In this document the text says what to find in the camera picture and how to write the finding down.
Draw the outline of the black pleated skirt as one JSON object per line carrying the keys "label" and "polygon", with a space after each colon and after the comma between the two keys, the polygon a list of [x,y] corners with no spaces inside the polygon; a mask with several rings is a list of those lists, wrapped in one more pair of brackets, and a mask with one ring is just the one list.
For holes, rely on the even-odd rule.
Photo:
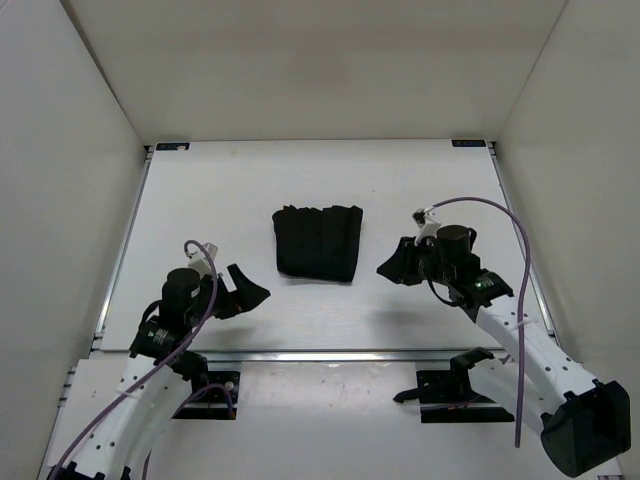
{"label": "black pleated skirt", "polygon": [[328,282],[353,281],[363,220],[360,207],[285,206],[272,220],[279,273]]}

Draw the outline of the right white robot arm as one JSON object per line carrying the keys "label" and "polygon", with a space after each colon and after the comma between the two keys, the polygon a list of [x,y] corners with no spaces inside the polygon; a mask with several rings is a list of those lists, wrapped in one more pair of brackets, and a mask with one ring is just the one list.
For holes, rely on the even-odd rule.
{"label": "right white robot arm", "polygon": [[517,313],[513,289],[482,267],[472,251],[476,232],[460,225],[403,237],[377,272],[413,286],[447,288],[460,308],[511,356],[502,362],[476,347],[449,361],[444,380],[398,393],[404,403],[449,390],[460,400],[493,400],[541,440],[556,468],[575,478],[631,447],[630,398],[616,381],[603,383],[574,362],[547,334]]}

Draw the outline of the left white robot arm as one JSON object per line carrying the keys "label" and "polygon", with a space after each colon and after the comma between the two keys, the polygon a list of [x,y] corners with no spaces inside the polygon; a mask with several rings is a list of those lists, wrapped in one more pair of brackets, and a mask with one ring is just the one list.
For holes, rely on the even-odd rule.
{"label": "left white robot arm", "polygon": [[208,319],[230,319],[269,298],[237,265],[228,272],[233,290],[212,272],[167,274],[160,298],[143,313],[114,398],[71,442],[49,478],[143,479],[157,437],[188,403],[218,390],[227,413],[234,413],[231,393],[211,382],[206,358],[188,348]]}

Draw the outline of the right blue corner label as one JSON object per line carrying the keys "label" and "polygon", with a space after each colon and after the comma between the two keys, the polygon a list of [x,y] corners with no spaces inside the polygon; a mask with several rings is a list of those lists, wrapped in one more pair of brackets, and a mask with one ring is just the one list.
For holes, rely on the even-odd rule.
{"label": "right blue corner label", "polygon": [[454,148],[485,148],[486,142],[482,139],[452,139]]}

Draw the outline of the blue corner label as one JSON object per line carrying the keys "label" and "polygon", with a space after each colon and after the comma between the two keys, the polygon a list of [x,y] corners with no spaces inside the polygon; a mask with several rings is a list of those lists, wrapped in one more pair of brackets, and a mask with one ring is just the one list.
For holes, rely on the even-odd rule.
{"label": "blue corner label", "polygon": [[486,142],[482,139],[452,139],[454,148],[485,148]]}
{"label": "blue corner label", "polygon": [[156,151],[187,151],[189,148],[189,142],[161,142],[155,146]]}

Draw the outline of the left blue corner label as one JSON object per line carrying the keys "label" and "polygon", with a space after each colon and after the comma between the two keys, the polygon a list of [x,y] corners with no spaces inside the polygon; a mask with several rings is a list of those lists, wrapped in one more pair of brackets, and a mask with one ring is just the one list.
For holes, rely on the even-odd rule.
{"label": "left blue corner label", "polygon": [[189,148],[189,142],[161,142],[155,146],[156,151],[187,151]]}

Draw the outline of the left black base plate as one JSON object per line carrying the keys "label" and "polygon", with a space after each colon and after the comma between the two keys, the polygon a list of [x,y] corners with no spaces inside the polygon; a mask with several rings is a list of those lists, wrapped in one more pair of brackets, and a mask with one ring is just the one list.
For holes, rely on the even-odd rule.
{"label": "left black base plate", "polygon": [[191,380],[191,394],[174,414],[179,420],[233,421],[237,417],[241,371],[238,365],[209,364]]}

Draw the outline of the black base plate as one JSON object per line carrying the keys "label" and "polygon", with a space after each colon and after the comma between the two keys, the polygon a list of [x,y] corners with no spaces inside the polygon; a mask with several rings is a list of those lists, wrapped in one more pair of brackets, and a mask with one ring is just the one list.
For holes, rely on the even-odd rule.
{"label": "black base plate", "polygon": [[446,370],[418,370],[417,386],[429,389],[419,396],[422,424],[513,423],[514,417],[491,399],[475,392],[462,393],[454,386],[435,386],[448,378]]}
{"label": "black base plate", "polygon": [[179,420],[233,421],[237,417],[241,371],[238,365],[209,364],[191,380],[191,394],[174,414]]}

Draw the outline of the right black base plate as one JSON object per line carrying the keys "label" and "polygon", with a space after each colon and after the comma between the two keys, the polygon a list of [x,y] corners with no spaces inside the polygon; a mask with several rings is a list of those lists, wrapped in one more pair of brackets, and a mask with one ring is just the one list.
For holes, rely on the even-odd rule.
{"label": "right black base plate", "polygon": [[514,417],[491,399],[475,392],[462,393],[454,386],[435,386],[448,378],[446,370],[418,370],[417,386],[429,389],[419,396],[422,424],[513,423]]}

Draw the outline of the aluminium front rail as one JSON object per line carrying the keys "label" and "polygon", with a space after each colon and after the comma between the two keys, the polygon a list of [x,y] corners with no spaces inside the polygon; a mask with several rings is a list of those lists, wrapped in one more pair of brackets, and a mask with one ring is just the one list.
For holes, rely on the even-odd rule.
{"label": "aluminium front rail", "polygon": [[446,361],[470,350],[288,350],[288,351],[210,351],[201,355],[213,363],[348,363],[348,362],[422,362]]}

